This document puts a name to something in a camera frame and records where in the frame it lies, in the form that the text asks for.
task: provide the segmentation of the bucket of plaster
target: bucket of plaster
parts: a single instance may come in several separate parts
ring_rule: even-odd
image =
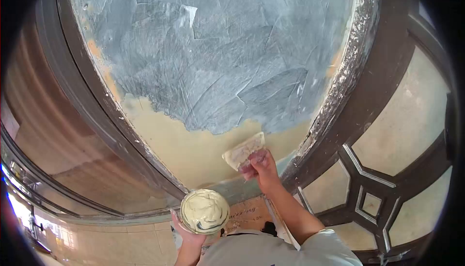
[[[183,198],[180,215],[189,231],[209,235],[226,225],[229,212],[228,202],[221,194],[209,189],[198,189]]]

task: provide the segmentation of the white t-shirt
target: white t-shirt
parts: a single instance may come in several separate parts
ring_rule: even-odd
[[[324,229],[308,238],[297,251],[281,238],[259,231],[240,231],[213,244],[198,266],[361,266],[357,256],[334,230]]]

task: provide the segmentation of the hand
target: hand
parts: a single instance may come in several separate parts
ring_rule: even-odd
[[[174,210],[171,210],[171,219],[174,222],[174,228],[182,237],[182,244],[184,246],[202,247],[202,244],[205,242],[206,235],[194,234],[184,228],[182,222],[179,220],[177,212]]]
[[[250,163],[258,172],[256,179],[264,194],[269,193],[273,188],[282,186],[276,169],[276,162],[268,149],[263,148],[252,153]]]

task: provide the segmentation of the tiled wall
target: tiled wall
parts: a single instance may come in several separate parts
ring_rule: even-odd
[[[46,230],[52,254],[65,266],[173,265],[177,251],[169,222],[131,227],[58,222]]]

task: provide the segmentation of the fingers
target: fingers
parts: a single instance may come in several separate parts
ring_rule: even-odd
[[[271,153],[268,149],[260,149],[250,154],[249,158],[253,168],[255,168],[259,174],[266,170],[272,160]]]

